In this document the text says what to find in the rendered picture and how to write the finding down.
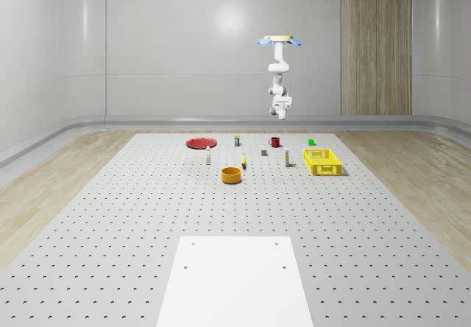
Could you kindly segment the yellow basket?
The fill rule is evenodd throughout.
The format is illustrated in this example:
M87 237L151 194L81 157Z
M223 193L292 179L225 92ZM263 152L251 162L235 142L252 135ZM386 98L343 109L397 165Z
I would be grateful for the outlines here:
M312 175L341 175L341 161L329 149L304 149L303 160Z

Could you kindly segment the red plate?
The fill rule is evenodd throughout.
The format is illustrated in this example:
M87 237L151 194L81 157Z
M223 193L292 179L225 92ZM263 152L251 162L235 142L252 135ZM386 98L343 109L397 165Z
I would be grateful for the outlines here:
M196 150L205 150L207 147L212 148L217 145L217 140L214 138L192 138L186 141L187 147Z

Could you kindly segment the white board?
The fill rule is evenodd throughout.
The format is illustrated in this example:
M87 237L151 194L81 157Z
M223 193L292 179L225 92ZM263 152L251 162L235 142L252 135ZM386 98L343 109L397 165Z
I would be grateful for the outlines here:
M157 327L313 327L287 236L183 236Z

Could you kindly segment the yellow bowl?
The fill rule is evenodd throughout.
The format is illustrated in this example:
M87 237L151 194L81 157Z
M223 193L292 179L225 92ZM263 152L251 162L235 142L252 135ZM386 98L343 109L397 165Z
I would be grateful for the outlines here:
M236 184L241 182L241 170L237 167L225 167L221 171L222 182L226 184Z

